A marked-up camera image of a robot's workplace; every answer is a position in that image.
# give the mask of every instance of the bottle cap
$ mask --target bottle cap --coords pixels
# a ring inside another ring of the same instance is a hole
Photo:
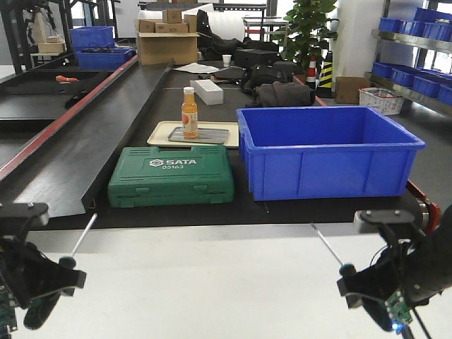
[[[195,89],[193,87],[184,87],[184,94],[193,94]]]

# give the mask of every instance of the white basket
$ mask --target white basket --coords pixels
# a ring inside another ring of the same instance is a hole
[[[377,108],[384,115],[394,115],[400,113],[403,97],[395,96],[384,88],[361,88],[359,105]]]

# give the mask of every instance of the metal shelf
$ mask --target metal shelf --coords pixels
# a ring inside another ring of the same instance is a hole
[[[452,53],[452,42],[433,40],[426,37],[416,37],[414,35],[406,35],[394,32],[383,32],[380,30],[372,30],[372,36],[382,40],[407,44],[408,46],[419,47],[423,49],[433,49],[438,52]]]
[[[452,106],[445,104],[444,102],[438,101],[431,97],[427,97],[421,93],[415,92],[409,88],[403,87],[396,83],[393,83],[389,79],[381,78],[379,76],[375,76],[372,73],[366,73],[366,78],[368,78],[371,82],[380,85],[381,87],[388,88],[389,90],[402,95],[404,98],[409,99],[413,102],[417,102],[422,106],[430,108],[438,113],[447,114],[452,116]]]

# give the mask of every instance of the sata logo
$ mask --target sata logo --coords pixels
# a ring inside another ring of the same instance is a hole
[[[154,159],[149,162],[150,166],[153,167],[159,167],[162,165],[196,165],[197,162],[194,159],[168,159],[168,160],[161,160],[161,159]]]
[[[153,166],[153,167],[159,167],[159,166],[162,166],[163,163],[164,163],[164,161],[161,159],[154,159],[149,162],[149,165]]]

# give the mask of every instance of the traffic cone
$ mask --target traffic cone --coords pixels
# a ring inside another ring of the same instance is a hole
[[[331,88],[333,87],[333,53],[328,51],[323,61],[323,68],[319,76],[319,86],[316,94],[318,97],[331,98]]]
[[[311,56],[311,62],[309,62],[309,68],[306,73],[306,84],[312,88],[316,89],[316,57]]]

